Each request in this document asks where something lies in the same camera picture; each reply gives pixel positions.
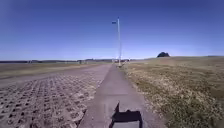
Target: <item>paved path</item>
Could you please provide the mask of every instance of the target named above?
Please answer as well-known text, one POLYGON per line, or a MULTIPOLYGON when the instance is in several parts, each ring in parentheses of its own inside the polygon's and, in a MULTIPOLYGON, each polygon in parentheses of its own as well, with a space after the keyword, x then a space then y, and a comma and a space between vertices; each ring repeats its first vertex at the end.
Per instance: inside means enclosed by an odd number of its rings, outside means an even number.
POLYGON ((0 81, 0 128, 76 128, 111 64, 0 81))
MULTIPOLYGON (((125 75, 112 66, 101 86, 97 89, 79 128, 108 128, 115 107, 120 102, 120 111, 140 111, 143 128, 163 128, 157 116, 147 111, 143 97, 126 80, 125 75)), ((139 128, 139 122, 115 123, 113 128, 139 128)))

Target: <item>distant tree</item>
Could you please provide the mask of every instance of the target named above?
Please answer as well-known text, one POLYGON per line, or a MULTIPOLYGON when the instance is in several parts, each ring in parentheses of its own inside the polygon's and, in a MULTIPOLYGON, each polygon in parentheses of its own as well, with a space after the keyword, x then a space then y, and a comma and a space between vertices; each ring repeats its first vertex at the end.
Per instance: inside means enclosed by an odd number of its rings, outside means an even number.
POLYGON ((168 53, 161 52, 157 57, 170 57, 168 53))

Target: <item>sky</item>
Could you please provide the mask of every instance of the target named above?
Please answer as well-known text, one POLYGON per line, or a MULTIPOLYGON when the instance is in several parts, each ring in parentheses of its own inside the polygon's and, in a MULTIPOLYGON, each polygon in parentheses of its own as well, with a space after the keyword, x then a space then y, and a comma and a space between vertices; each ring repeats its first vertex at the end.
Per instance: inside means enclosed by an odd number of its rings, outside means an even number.
POLYGON ((0 0, 0 60, 224 55, 221 0, 0 0))

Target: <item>dry grass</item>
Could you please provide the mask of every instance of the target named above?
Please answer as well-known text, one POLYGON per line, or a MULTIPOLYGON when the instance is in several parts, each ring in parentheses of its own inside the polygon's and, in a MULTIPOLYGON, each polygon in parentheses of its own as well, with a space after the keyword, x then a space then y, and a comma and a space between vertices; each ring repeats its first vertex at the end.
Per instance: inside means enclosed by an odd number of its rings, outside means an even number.
POLYGON ((156 58, 124 70, 170 128, 218 127, 224 117, 224 57, 156 58))
POLYGON ((48 73, 66 69, 80 68, 92 64, 77 64, 77 63, 11 63, 0 64, 0 79, 48 73))

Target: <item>street lamp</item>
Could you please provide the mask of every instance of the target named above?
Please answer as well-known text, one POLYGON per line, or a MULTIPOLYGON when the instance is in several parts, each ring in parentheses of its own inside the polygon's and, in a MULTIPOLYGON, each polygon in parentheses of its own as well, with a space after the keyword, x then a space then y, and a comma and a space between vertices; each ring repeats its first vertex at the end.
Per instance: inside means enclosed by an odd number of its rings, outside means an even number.
POLYGON ((113 21, 112 24, 117 24, 117 32, 118 32, 118 42, 119 42, 119 66, 121 66, 121 35, 120 35, 120 20, 119 17, 117 18, 117 21, 113 21))

